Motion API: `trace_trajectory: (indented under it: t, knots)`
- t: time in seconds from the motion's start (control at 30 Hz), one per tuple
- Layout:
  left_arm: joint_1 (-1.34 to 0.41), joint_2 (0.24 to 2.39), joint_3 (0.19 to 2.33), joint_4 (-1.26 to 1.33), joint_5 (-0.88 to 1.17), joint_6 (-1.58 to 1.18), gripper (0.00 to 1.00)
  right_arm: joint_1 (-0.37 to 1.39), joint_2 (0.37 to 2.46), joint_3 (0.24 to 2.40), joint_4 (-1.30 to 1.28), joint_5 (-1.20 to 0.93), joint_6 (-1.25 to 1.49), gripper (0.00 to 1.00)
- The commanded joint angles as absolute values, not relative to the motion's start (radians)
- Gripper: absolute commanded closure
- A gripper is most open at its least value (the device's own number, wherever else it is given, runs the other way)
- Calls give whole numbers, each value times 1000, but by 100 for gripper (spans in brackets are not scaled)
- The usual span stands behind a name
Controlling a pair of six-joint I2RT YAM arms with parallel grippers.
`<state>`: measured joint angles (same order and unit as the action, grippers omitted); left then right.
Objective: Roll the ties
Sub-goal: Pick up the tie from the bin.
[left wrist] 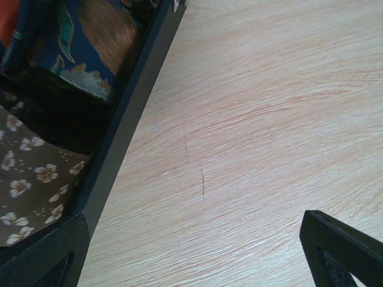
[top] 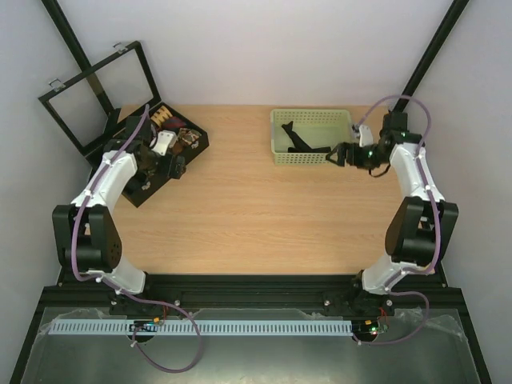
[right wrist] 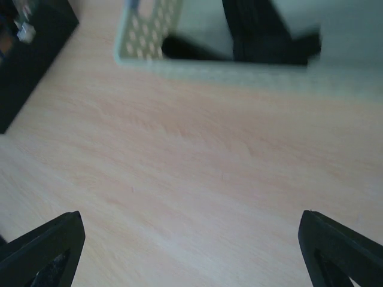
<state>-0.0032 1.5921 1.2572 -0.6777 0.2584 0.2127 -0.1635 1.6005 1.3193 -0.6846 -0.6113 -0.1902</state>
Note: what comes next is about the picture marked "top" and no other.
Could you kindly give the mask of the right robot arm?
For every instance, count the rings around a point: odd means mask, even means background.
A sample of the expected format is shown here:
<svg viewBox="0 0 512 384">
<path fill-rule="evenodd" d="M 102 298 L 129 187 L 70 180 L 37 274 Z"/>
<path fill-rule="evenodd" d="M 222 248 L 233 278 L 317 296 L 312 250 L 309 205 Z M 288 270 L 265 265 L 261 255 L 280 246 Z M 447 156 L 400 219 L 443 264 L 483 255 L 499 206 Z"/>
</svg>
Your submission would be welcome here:
<svg viewBox="0 0 512 384">
<path fill-rule="evenodd" d="M 367 126 L 359 125 L 355 133 L 356 142 L 337 144 L 326 160 L 366 170 L 372 178 L 380 166 L 394 170 L 402 193 L 386 231 L 383 256 L 352 279 L 346 294 L 350 310 L 365 314 L 385 305 L 404 277 L 435 272 L 458 219 L 458 207 L 436 187 L 423 137 L 409 132 L 405 113 L 387 113 L 376 142 Z"/>
</svg>

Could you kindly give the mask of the black necktie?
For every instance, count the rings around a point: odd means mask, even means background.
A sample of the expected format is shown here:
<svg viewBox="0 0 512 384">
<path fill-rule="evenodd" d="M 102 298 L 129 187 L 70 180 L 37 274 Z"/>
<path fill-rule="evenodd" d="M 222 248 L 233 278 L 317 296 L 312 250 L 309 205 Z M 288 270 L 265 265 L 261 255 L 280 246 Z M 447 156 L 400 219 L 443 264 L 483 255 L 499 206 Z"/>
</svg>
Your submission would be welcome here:
<svg viewBox="0 0 512 384">
<path fill-rule="evenodd" d="M 296 132 L 293 130 L 294 122 L 290 121 L 287 124 L 282 124 L 282 128 L 287 136 L 292 141 L 293 145 L 288 148 L 289 153 L 324 153 L 327 154 L 331 151 L 329 146 L 312 148 L 309 146 Z"/>
</svg>

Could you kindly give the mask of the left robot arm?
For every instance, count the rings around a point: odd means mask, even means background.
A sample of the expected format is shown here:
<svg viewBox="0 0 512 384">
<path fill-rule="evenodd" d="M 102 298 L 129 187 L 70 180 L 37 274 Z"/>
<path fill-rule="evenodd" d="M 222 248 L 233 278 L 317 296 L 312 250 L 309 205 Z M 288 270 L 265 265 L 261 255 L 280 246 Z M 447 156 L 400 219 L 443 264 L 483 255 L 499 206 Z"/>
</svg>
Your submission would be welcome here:
<svg viewBox="0 0 512 384">
<path fill-rule="evenodd" d="M 140 294 L 146 273 L 123 254 L 112 213 L 121 196 L 140 206 L 169 180 L 186 171 L 186 160 L 173 153 L 177 136 L 158 134 L 153 146 L 143 140 L 113 140 L 85 189 L 52 213 L 58 260 L 76 279 L 104 282 L 117 294 Z"/>
</svg>

